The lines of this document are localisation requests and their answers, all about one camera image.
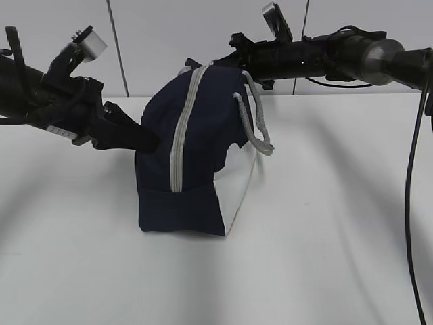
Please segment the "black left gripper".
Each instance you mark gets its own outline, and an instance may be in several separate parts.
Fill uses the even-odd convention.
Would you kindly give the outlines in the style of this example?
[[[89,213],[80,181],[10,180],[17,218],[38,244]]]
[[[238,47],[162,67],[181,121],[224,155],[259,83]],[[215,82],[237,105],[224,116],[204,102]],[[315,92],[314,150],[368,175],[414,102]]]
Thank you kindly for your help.
[[[40,128],[97,150],[154,152],[160,138],[136,123],[117,104],[102,105],[104,84],[71,73],[85,59],[79,47],[65,47],[40,81]]]

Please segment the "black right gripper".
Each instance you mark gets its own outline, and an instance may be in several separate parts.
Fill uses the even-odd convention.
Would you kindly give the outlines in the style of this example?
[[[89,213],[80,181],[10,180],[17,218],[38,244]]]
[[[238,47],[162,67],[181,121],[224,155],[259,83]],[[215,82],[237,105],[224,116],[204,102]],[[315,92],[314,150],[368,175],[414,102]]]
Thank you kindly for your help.
[[[231,36],[230,46],[236,53],[213,61],[214,66],[242,68],[265,91],[274,88],[276,80],[294,79],[304,73],[304,44],[293,41],[253,42],[242,33]]]

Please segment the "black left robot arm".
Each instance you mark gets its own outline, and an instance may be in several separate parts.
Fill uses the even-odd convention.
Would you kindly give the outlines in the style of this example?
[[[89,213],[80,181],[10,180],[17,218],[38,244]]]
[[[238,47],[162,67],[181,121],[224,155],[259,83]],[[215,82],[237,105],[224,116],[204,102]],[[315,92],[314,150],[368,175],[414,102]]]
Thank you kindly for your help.
[[[2,125],[29,125],[75,146],[90,142],[96,150],[149,153],[157,148],[160,138],[153,131],[102,100],[101,81],[72,77],[81,63],[94,61],[107,47],[92,26],[72,36],[47,72],[25,64],[15,26],[6,26],[5,33],[9,48],[1,50]]]

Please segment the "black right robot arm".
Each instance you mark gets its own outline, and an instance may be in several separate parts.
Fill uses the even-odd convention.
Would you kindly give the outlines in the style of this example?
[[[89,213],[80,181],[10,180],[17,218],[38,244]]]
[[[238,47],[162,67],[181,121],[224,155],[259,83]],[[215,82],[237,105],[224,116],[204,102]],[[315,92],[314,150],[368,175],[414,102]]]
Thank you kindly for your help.
[[[406,50],[384,31],[366,32],[349,25],[300,41],[256,43],[236,33],[230,45],[235,51],[214,65],[246,70],[264,90],[272,90],[276,80],[325,77],[361,81],[364,87],[396,82],[432,91],[432,49]]]

